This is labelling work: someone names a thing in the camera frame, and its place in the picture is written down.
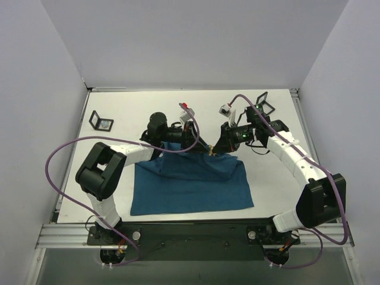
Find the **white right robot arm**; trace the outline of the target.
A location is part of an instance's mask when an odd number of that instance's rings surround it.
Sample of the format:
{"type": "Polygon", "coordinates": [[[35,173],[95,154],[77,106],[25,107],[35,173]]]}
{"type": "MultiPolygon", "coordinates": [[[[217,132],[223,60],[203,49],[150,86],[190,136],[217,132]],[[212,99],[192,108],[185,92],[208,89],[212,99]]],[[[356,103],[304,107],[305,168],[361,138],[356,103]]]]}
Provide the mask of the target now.
{"type": "Polygon", "coordinates": [[[296,206],[272,218],[276,231],[311,229],[341,217],[346,194],[344,178],[327,176],[317,167],[281,120],[272,121],[261,105],[245,108],[247,124],[242,126],[235,122],[236,111],[231,105],[224,104],[219,112],[228,120],[221,126],[220,138],[212,149],[214,154],[234,152],[241,143],[259,141],[278,157],[302,187],[296,206]]]}

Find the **blue t-shirt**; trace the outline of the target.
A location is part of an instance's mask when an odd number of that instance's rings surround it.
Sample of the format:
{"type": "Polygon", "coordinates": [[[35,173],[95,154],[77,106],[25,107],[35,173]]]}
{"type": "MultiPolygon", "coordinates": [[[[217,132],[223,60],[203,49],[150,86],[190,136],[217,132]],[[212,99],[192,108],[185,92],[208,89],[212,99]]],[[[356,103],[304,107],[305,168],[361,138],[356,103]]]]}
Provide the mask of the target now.
{"type": "Polygon", "coordinates": [[[130,214],[186,214],[254,206],[243,161],[229,154],[180,153],[179,144],[135,164],[130,214]]]}

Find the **gold leaf brooch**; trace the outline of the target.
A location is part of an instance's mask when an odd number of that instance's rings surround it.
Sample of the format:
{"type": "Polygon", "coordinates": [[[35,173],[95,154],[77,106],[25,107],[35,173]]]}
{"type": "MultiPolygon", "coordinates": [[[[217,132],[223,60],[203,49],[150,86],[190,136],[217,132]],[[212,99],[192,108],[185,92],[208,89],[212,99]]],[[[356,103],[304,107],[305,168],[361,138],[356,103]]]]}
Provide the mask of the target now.
{"type": "Polygon", "coordinates": [[[213,151],[213,148],[214,147],[212,145],[208,145],[208,155],[209,156],[216,156],[216,154],[213,151]]]}

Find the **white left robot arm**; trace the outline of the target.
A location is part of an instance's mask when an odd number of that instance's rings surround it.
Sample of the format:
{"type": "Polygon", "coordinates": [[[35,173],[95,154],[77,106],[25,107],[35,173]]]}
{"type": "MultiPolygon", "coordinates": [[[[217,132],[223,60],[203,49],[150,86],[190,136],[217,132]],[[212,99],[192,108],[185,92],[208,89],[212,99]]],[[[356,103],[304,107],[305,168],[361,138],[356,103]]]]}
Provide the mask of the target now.
{"type": "Polygon", "coordinates": [[[122,219],[117,213],[113,193],[124,167],[157,159],[169,144],[179,144],[179,149],[207,153],[209,146],[198,134],[191,117],[183,112],[179,126],[167,125],[164,113],[156,112],[149,118],[147,129],[140,140],[148,144],[122,144],[108,146],[96,143],[78,170],[75,181],[90,199],[93,210],[100,216],[95,221],[96,230],[108,244],[115,244],[122,236],[122,219]]]}

